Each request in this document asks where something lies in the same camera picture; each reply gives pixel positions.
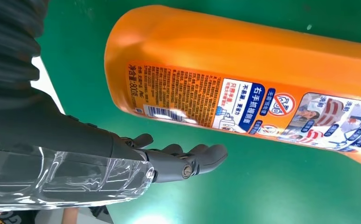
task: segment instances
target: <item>black sleeve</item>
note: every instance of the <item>black sleeve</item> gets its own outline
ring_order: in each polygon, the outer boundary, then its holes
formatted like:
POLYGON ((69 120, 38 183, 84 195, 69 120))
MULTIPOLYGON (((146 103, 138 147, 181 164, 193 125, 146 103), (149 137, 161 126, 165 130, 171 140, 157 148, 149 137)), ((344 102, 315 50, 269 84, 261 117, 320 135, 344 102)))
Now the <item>black sleeve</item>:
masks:
POLYGON ((140 160, 117 135, 62 115, 48 94, 31 87, 39 79, 31 60, 40 55, 35 38, 43 33, 48 3, 0 0, 0 141, 140 160))

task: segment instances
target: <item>green mat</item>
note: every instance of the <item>green mat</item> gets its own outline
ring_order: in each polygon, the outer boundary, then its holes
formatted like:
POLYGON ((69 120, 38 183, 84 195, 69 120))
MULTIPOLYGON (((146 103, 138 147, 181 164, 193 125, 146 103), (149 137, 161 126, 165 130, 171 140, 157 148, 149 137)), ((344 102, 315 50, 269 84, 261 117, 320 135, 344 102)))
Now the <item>green mat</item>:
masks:
POLYGON ((361 42, 361 0, 52 0, 39 41, 66 113, 121 136, 150 133, 157 148, 229 149, 215 172, 109 206, 115 223, 361 224, 361 165, 343 155, 137 118, 112 103, 106 39, 121 15, 150 4, 361 42))

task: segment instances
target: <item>detergent bottle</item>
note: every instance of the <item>detergent bottle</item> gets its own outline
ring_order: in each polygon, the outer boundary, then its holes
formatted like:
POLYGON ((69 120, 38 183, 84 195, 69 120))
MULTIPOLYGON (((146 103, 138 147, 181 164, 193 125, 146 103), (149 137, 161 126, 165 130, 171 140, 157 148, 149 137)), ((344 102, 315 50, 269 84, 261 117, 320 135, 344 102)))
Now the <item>detergent bottle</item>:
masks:
POLYGON ((343 153, 361 163, 361 44, 164 6, 105 50, 123 111, 343 153))

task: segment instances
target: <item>transparent plastic wrap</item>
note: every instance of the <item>transparent plastic wrap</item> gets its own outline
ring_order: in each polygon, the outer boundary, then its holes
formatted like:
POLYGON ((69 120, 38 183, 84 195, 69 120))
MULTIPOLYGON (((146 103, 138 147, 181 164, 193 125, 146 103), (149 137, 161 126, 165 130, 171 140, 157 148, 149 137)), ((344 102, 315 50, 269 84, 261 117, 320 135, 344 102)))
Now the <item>transparent plastic wrap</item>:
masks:
POLYGON ((0 150, 0 211, 129 201, 144 194, 154 177, 148 161, 11 147, 0 150))

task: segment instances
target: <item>robotic hand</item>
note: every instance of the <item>robotic hand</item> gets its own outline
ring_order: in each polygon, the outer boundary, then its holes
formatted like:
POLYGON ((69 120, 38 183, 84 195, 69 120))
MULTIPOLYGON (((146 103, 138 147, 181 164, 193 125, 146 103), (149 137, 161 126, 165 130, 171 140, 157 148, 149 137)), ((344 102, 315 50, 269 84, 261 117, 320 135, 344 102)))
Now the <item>robotic hand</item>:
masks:
POLYGON ((61 114, 30 84, 39 79, 31 60, 40 55, 35 38, 43 33, 48 1, 0 0, 0 210, 131 200, 151 182, 185 180, 226 159, 220 145, 187 153, 176 144, 143 149, 153 141, 148 134, 120 138, 61 114))
POLYGON ((153 142, 149 134, 142 134, 135 139, 122 139, 128 146, 141 153, 145 161, 152 163, 155 172, 153 182, 157 183, 180 181, 193 175, 208 173, 227 157, 227 150, 222 145, 197 145, 188 153, 184 153, 182 147, 177 144, 171 144, 163 150, 143 149, 153 142))

